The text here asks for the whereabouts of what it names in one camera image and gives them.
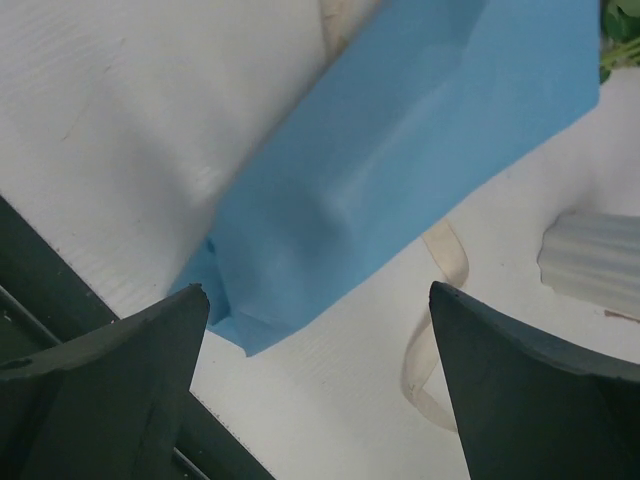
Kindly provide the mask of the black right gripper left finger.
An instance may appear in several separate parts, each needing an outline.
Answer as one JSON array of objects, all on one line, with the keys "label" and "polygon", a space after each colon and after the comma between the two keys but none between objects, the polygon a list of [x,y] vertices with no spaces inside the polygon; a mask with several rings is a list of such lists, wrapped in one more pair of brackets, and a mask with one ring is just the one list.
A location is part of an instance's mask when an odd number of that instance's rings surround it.
[{"label": "black right gripper left finger", "polygon": [[2,478],[168,478],[208,313],[192,285],[3,363]]}]

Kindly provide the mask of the pale pink rose stem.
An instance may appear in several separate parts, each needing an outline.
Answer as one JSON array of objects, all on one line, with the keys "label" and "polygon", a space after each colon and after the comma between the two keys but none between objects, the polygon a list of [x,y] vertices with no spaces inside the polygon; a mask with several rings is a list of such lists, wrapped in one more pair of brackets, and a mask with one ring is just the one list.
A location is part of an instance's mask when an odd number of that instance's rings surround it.
[{"label": "pale pink rose stem", "polygon": [[600,8],[600,84],[615,70],[639,67],[639,0],[605,0]]}]

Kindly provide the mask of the blue wrapping paper sheet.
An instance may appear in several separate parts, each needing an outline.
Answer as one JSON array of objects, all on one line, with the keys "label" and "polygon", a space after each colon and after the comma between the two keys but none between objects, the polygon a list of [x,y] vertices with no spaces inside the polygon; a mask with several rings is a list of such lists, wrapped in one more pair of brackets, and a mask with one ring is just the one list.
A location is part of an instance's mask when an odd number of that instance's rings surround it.
[{"label": "blue wrapping paper sheet", "polygon": [[217,202],[173,283],[255,355],[599,97],[596,1],[383,3]]}]

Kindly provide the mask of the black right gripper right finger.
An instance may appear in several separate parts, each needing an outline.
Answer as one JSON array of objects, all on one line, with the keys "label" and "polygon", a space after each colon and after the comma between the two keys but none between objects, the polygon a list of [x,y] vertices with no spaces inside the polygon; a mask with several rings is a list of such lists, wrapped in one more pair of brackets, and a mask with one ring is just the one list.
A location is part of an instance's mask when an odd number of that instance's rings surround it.
[{"label": "black right gripper right finger", "polygon": [[429,309],[471,478],[638,478],[638,365],[445,283]]}]

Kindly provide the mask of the cream printed ribbon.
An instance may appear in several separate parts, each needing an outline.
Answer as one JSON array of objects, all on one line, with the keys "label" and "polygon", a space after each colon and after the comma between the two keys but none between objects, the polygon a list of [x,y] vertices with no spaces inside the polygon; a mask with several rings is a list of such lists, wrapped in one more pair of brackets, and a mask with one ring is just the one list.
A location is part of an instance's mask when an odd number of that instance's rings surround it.
[{"label": "cream printed ribbon", "polygon": [[[350,43],[355,29],[349,24],[353,1],[321,1],[319,3],[323,40],[328,63],[333,63]],[[444,277],[444,282],[461,288],[469,276],[466,252],[445,218],[421,235],[425,246]],[[404,355],[401,389],[407,401],[429,422],[446,431],[456,433],[457,425],[452,413],[445,410],[425,390],[439,363],[431,314],[416,328]]]}]

